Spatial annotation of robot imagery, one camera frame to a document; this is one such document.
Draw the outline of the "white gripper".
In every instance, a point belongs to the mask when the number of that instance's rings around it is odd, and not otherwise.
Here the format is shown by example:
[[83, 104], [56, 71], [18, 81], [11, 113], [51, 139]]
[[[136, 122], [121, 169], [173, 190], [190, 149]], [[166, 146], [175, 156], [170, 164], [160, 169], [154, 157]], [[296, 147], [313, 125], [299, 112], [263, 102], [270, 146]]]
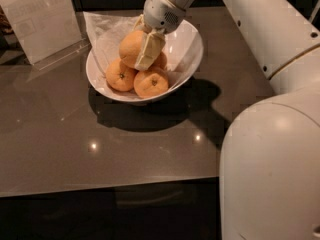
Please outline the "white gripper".
[[135, 68], [147, 70], [159, 57], [165, 46], [165, 34], [175, 31], [185, 17], [186, 11], [180, 9], [169, 0], [146, 0], [143, 14], [134, 24], [134, 30], [141, 30], [142, 42]]

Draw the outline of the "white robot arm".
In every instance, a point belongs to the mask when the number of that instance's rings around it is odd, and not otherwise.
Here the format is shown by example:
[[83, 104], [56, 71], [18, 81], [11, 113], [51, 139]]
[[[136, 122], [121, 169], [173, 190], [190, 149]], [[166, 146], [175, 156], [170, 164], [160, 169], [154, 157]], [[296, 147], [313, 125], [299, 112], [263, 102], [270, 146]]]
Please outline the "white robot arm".
[[[177, 29], [194, 0], [146, 0]], [[241, 112], [221, 149], [223, 240], [320, 240], [319, 32], [286, 0], [222, 0], [274, 94]]]

